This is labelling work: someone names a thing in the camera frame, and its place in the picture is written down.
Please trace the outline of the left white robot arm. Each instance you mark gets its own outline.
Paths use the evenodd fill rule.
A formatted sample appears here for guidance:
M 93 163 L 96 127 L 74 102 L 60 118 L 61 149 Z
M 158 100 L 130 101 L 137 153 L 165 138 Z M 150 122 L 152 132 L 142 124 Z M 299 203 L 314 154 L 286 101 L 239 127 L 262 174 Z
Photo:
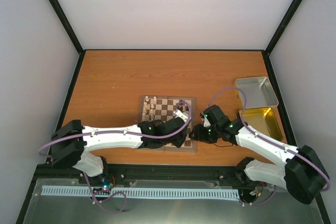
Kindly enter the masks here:
M 106 148 L 158 149 L 166 144 L 181 147 L 187 136 L 190 120 L 176 116 L 167 122 L 144 121 L 139 124 L 97 128 L 83 126 L 80 120 L 72 120 L 52 135 L 52 166 L 57 169 L 75 168 L 87 174 L 97 183 L 108 180 L 106 160 L 92 151 Z

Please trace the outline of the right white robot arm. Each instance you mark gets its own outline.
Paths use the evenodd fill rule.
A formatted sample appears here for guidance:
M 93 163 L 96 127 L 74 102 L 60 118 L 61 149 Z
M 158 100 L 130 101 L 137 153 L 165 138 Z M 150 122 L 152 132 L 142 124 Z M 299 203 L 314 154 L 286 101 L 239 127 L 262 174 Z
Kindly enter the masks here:
M 330 185 L 330 177 L 313 148 L 298 148 L 264 135 L 247 125 L 241 117 L 231 121 L 217 105 L 201 113 L 203 122 L 193 127 L 189 137 L 204 143 L 219 138 L 252 150 L 270 161 L 269 164 L 246 157 L 236 166 L 236 177 L 242 183 L 266 182 L 286 189 L 297 201 L 310 204 Z

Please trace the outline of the row of white chess pieces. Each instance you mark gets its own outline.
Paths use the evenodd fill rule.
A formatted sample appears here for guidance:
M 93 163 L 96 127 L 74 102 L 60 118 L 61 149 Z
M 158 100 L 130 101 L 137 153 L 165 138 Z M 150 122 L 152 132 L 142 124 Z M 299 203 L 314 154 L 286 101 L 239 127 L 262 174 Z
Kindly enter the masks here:
M 141 103 L 141 119 L 142 121 L 153 121 L 155 119 L 156 96 L 145 95 Z

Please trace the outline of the wooden folding chess board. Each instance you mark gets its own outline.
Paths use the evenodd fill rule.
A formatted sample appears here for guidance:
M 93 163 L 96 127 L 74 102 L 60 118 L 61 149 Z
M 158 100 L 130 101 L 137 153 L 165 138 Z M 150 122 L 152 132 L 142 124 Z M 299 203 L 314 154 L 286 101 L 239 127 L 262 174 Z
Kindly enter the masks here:
M 140 112 L 139 112 L 139 119 L 138 121 L 142 122 L 141 119 L 141 103 L 142 99 L 145 95 L 141 96 L 140 98 Z M 166 122 L 175 117 L 174 111 L 176 110 L 176 104 L 178 104 L 181 100 L 187 102 L 191 109 L 187 107 L 187 105 L 180 105 L 183 107 L 183 112 L 189 114 L 191 112 L 192 120 L 187 127 L 187 136 L 180 148 L 175 147 L 173 144 L 167 144 L 162 146 L 158 149 L 153 149 L 152 151 L 166 151 L 166 152 L 191 152 L 195 153 L 197 149 L 197 144 L 194 141 L 191 141 L 188 137 L 188 134 L 193 129 L 194 125 L 196 124 L 196 98 L 194 97 L 172 97 L 172 96 L 159 96 L 159 95 L 149 95 L 149 96 L 156 96 L 156 110 L 155 110 L 155 120 L 161 120 Z M 185 146 L 185 142 L 190 141 L 191 146 Z

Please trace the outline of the gold tin box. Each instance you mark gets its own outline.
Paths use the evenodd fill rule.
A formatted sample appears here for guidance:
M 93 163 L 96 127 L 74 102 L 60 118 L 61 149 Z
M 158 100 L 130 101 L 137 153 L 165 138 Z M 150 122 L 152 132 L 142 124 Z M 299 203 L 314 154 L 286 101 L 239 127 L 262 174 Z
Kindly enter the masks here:
M 244 112 L 244 121 L 264 135 L 278 141 L 284 139 L 274 111 L 270 107 L 246 109 Z

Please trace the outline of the silver tin lid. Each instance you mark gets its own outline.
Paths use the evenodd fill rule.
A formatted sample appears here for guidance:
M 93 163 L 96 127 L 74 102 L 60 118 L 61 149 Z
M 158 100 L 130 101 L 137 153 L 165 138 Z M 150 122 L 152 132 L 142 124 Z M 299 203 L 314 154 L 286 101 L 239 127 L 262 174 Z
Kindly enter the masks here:
M 267 77 L 249 77 L 235 80 L 235 87 L 242 90 L 234 90 L 238 102 L 238 107 L 244 107 L 245 98 L 247 98 L 247 109 L 253 108 L 276 108 L 279 104 L 277 96 Z

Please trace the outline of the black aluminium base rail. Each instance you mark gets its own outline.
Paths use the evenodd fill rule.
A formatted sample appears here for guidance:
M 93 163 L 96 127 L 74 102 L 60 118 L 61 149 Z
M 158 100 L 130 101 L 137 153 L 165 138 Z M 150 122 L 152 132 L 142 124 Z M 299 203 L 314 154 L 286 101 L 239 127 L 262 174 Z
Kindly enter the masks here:
M 218 182 L 220 186 L 252 188 L 258 182 L 279 186 L 275 181 L 285 182 L 283 188 L 301 190 L 317 183 L 318 172 L 308 164 L 291 161 L 283 168 L 245 158 L 236 166 L 167 166 L 108 164 L 107 171 L 89 178 L 93 186 L 116 184 L 129 187 L 138 180 L 204 181 Z

